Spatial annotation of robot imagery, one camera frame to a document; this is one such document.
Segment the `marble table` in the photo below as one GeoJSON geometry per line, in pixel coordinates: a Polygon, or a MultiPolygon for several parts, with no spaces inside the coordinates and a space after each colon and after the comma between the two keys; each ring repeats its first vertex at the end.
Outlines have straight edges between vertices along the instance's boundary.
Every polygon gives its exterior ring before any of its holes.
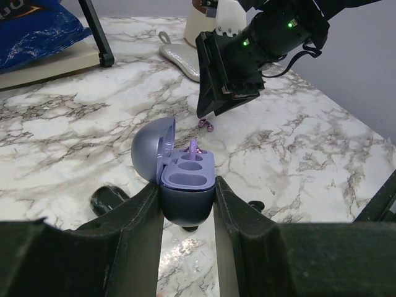
{"type": "MultiPolygon", "coordinates": [[[[184,22],[103,19],[114,67],[0,93],[0,220],[75,229],[95,218],[100,186],[133,196],[146,184],[131,164],[134,134],[175,116],[176,147],[198,138],[217,175],[242,199],[263,201],[272,220],[353,221],[396,168],[395,147],[293,72],[210,117],[212,133],[199,129],[199,84],[158,53],[159,31],[184,43],[184,22]]],[[[157,292],[219,296],[213,216],[195,233],[165,221],[157,292]]]]}

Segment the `blue bag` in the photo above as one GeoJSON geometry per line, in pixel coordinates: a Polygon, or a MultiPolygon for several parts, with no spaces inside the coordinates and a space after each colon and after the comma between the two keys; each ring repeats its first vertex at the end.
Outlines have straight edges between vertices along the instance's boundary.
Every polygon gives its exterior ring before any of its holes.
{"type": "Polygon", "coordinates": [[[91,34],[58,0],[0,0],[0,73],[59,53],[91,34]]]}

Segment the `beige pot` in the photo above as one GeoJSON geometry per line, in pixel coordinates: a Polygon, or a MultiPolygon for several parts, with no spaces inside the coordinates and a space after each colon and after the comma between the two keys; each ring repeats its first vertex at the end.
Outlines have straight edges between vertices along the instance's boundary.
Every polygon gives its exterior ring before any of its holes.
{"type": "Polygon", "coordinates": [[[206,17],[205,12],[206,9],[199,7],[197,1],[194,0],[190,15],[187,19],[186,28],[184,29],[184,38],[193,47],[196,47],[196,38],[201,32],[211,32],[215,29],[216,19],[206,17]]]}

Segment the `container lid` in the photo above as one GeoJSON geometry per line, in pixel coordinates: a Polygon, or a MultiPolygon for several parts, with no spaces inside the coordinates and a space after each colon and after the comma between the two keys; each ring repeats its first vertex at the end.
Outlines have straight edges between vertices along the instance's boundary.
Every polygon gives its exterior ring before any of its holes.
{"type": "Polygon", "coordinates": [[[173,151],[175,135],[174,117],[156,119],[137,131],[132,141],[132,164],[145,180],[160,183],[163,162],[173,151]]]}

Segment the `gray wall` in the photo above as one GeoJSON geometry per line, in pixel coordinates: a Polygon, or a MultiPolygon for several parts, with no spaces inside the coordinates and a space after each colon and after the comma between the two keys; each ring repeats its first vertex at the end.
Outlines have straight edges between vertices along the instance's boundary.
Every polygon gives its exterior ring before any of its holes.
{"type": "MultiPolygon", "coordinates": [[[[63,0],[81,15],[77,0],[63,0]]],[[[191,0],[93,0],[100,16],[187,16],[191,0]]],[[[331,21],[324,53],[294,70],[396,143],[396,0],[346,9],[331,21]]]]}

